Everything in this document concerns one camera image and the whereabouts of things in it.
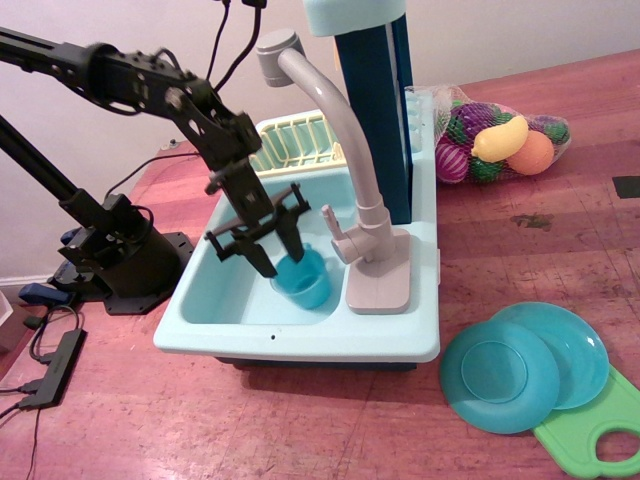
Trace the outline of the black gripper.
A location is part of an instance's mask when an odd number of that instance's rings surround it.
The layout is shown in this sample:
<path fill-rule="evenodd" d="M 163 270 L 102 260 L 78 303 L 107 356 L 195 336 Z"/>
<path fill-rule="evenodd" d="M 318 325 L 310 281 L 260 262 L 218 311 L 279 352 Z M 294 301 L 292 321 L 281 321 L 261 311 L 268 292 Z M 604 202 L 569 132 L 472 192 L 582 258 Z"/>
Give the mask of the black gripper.
<path fill-rule="evenodd" d="M 269 195 L 249 162 L 238 162 L 209 175 L 206 193 L 222 191 L 236 217 L 206 233 L 218 258 L 244 257 L 264 278 L 274 278 L 276 268 L 263 247 L 256 244 L 276 232 L 288 256 L 299 263 L 304 247 L 298 230 L 299 217 L 309 210 L 299 183 L 291 183 Z"/>

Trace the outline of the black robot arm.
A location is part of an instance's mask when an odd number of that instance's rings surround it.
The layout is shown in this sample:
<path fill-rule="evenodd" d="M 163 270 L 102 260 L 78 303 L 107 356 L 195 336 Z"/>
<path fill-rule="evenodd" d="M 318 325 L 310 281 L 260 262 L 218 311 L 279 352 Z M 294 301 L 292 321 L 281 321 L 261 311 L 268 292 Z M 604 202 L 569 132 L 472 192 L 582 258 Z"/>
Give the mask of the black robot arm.
<path fill-rule="evenodd" d="M 249 161 L 261 146 L 249 116 L 226 108 L 210 83 L 183 71 L 172 54 L 58 44 L 6 29 L 1 59 L 51 76 L 105 110 L 172 121 L 211 172 L 207 193 L 224 193 L 234 211 L 231 221 L 206 235 L 220 260 L 242 256 L 259 275 L 274 277 L 261 246 L 269 234 L 294 261 L 303 258 L 297 222 L 310 206 L 299 186 L 266 192 Z M 56 289 L 78 302 L 101 302 L 111 315 L 146 313 L 173 293 L 193 251 L 184 234 L 160 233 L 151 212 L 124 195 L 95 200 L 8 122 L 1 125 L 1 147 L 78 223 L 61 248 L 65 261 L 51 279 Z M 286 204 L 288 197 L 296 198 L 294 205 Z"/>

